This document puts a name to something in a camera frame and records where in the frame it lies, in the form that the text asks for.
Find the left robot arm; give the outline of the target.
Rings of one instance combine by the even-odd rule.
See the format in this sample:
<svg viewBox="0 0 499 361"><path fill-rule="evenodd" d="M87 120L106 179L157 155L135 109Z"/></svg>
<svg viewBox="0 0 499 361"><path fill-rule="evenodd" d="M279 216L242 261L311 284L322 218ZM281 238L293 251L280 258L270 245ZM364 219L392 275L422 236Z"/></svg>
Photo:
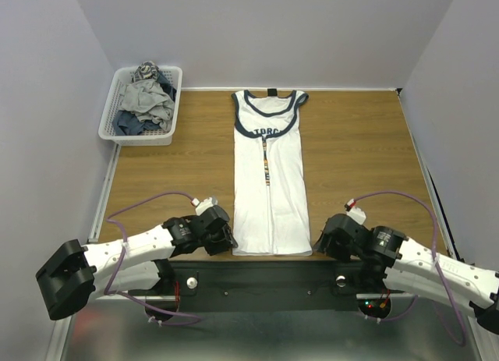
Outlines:
<svg viewBox="0 0 499 361"><path fill-rule="evenodd" d="M213 256L237 246L229 216L218 205L170 218L123 240L82 245L64 242L36 273L51 320L72 316L89 301L120 292L170 293L177 277L170 258L199 248Z"/></svg>

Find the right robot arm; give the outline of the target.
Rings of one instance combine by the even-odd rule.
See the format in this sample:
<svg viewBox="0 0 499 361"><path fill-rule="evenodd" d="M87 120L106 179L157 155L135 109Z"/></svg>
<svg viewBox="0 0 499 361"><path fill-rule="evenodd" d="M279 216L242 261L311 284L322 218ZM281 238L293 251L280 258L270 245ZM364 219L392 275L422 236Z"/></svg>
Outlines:
<svg viewBox="0 0 499 361"><path fill-rule="evenodd" d="M342 263L358 262L356 285L387 288L455 306L481 328L498 332L498 273L454 260L393 228L366 228L358 217L328 218L313 247Z"/></svg>

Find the white printed tank top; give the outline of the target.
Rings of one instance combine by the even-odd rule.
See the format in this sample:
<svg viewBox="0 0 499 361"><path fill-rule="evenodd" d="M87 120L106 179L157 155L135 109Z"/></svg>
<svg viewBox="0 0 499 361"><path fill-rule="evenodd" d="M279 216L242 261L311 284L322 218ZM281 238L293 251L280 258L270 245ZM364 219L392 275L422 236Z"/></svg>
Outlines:
<svg viewBox="0 0 499 361"><path fill-rule="evenodd" d="M309 96L232 94L235 256L309 256L299 109Z"/></svg>

